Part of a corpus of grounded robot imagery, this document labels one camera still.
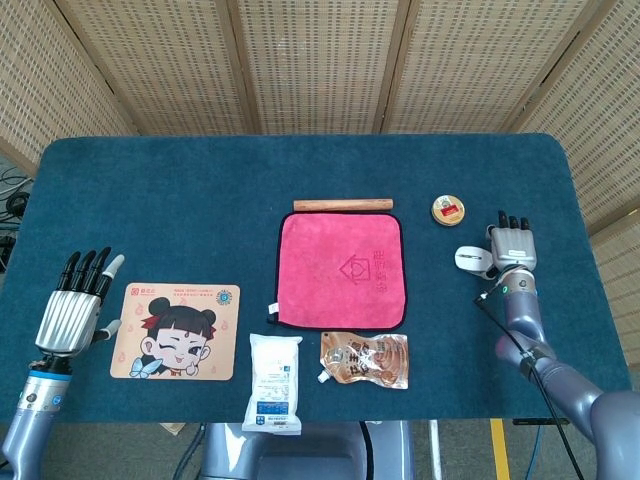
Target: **white pouch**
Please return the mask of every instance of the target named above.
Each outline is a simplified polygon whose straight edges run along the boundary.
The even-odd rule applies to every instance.
[[[253,383],[242,430],[300,435],[298,344],[302,337],[249,335]]]

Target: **pink towel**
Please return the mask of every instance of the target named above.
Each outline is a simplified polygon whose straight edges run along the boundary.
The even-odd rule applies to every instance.
[[[296,213],[281,236],[278,323],[349,330],[402,323],[406,293],[395,217]]]

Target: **woven panel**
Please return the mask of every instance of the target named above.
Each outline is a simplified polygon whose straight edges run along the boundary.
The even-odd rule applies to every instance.
[[[56,138],[135,133],[63,28],[41,0],[0,7],[0,138],[34,165]]]
[[[58,2],[144,133],[245,131],[215,2]]]
[[[370,133],[397,2],[241,0],[265,133]]]
[[[498,130],[586,3],[423,0],[386,128]]]
[[[620,0],[522,127],[565,147],[587,225],[640,193],[640,3]]]
[[[640,214],[616,235],[593,245],[627,363],[640,362]]]

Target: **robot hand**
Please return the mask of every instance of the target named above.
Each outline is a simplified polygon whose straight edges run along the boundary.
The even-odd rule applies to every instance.
[[[500,272],[515,266],[532,271],[536,267],[536,249],[529,220],[509,217],[500,210],[498,226],[487,227],[491,252],[478,247],[460,247],[455,254],[456,266],[484,279],[494,279]]]
[[[117,331],[119,320],[95,331],[102,301],[124,262],[124,256],[118,255],[100,273],[110,252],[106,247],[96,256],[91,250],[79,263],[80,252],[75,252],[67,261],[36,338],[36,346],[45,355],[73,358],[92,342],[108,339]]]

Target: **wooden dowel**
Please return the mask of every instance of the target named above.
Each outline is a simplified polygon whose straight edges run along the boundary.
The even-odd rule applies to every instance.
[[[294,212],[333,212],[348,210],[391,210],[392,198],[362,198],[350,200],[294,200]]]

